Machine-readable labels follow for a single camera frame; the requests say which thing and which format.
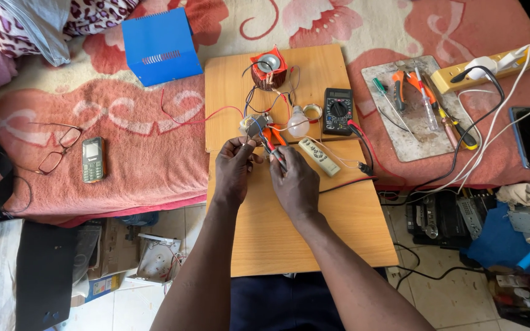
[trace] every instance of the pink blanket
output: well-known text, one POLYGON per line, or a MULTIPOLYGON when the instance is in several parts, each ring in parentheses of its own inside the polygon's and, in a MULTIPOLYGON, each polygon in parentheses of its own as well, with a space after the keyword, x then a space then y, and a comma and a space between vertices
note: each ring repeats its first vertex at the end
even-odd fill
MULTIPOLYGON (((530 21, 517 0, 145 0, 129 19, 178 6, 185 7, 202 63, 273 44, 284 49, 340 43, 362 127, 382 164, 406 177, 408 186, 445 173, 452 154, 399 162, 360 70, 421 55, 433 55, 441 67, 448 67, 530 43, 530 21)), ((74 225, 94 214, 131 214, 140 210, 135 207, 152 210, 202 199, 208 178, 204 126, 173 123, 161 113, 159 99, 164 88, 167 112, 180 119, 202 119, 203 75, 144 88, 126 65, 119 26, 76 38, 70 50, 72 62, 60 68, 30 56, 19 76, 0 89, 0 142, 18 165, 35 168, 50 151, 61 149, 61 133, 60 128, 28 122, 79 125, 85 138, 100 135, 107 140, 109 176, 96 184, 82 183, 78 147, 48 176, 19 169, 33 192, 31 204, 19 215, 53 224, 80 215, 65 224, 74 225)), ((512 77, 502 79, 507 93, 513 82, 512 77)), ((478 118, 497 97, 466 94, 462 101, 478 118)), ((508 105, 530 105, 530 71, 508 105)), ((503 111, 495 132, 508 123, 503 111)), ((490 120, 478 127, 487 132, 490 120)), ((472 153, 460 153, 459 169, 472 153)), ((380 170, 378 174, 379 185, 401 185, 397 178, 380 170)), ((490 146, 468 183, 524 180, 530 180, 530 171, 521 167, 508 130, 490 146)), ((28 192, 18 180, 16 195, 5 207, 23 209, 28 192)))

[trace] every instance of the eyeglasses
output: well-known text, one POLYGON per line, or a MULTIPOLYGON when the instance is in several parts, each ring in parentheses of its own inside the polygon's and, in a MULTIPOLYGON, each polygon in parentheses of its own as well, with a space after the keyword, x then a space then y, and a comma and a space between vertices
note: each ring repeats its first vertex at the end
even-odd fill
POLYGON ((42 162, 40 162, 40 165, 38 166, 38 170, 32 170, 24 168, 20 165, 16 165, 19 168, 22 168, 24 170, 32 171, 33 173, 37 173, 40 175, 48 175, 51 173, 54 169, 56 169, 56 166, 61 162, 63 159, 63 156, 67 153, 67 150, 73 146, 77 140, 80 138, 81 134, 83 133, 83 129, 69 125, 69 124, 60 124, 60 123, 37 123, 37 122, 29 122, 28 124, 42 124, 42 125, 62 125, 64 127, 68 127, 68 131, 58 140, 61 147, 63 147, 63 150, 60 152, 50 152, 42 162))

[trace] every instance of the floor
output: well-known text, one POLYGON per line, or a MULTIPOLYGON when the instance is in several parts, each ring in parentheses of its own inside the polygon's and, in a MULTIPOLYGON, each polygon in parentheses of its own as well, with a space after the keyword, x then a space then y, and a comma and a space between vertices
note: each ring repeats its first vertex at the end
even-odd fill
MULTIPOLYGON (((412 243, 406 230, 405 209, 384 207, 384 215, 395 243, 411 248, 421 259, 419 272, 439 276, 453 266, 461 265, 457 253, 438 247, 412 243)), ((188 254, 195 244, 205 216, 205 204, 162 211, 159 223, 146 230, 160 236, 183 239, 181 252, 188 254)), ((416 264, 414 255, 396 246, 402 266, 416 264)), ((388 271, 395 286, 400 275, 388 271)), ((163 301, 164 289, 123 282, 120 289, 71 309, 71 315, 60 330, 147 331, 163 301)), ((454 271, 440 281, 418 275, 405 279, 399 292, 439 330, 447 331, 526 331, 526 327, 500 319, 486 289, 482 274, 454 271)))

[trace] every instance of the hand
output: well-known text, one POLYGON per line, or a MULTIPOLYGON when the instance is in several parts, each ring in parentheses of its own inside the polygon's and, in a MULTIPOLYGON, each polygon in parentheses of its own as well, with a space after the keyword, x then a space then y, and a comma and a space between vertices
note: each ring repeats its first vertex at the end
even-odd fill
POLYGON ((236 137, 228 140, 216 158, 215 197, 240 205, 247 196, 247 172, 253 171, 253 162, 263 163, 263 158, 253 154, 254 140, 236 137))
POLYGON ((318 212, 320 176, 293 147, 280 146, 279 152, 286 158, 286 176, 282 174, 279 161, 272 155, 269 170, 273 190, 294 227, 301 231, 303 226, 312 222, 326 223, 318 212))

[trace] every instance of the digital multimeter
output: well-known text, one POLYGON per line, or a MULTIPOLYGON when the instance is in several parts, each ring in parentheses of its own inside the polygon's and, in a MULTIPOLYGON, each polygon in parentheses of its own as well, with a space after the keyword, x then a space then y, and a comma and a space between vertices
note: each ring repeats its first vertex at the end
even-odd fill
POLYGON ((83 141, 83 182, 95 183, 106 176, 106 142, 102 137, 83 141))
POLYGON ((325 113, 322 132, 351 135, 347 122, 353 119, 353 91, 328 87, 325 90, 325 113))

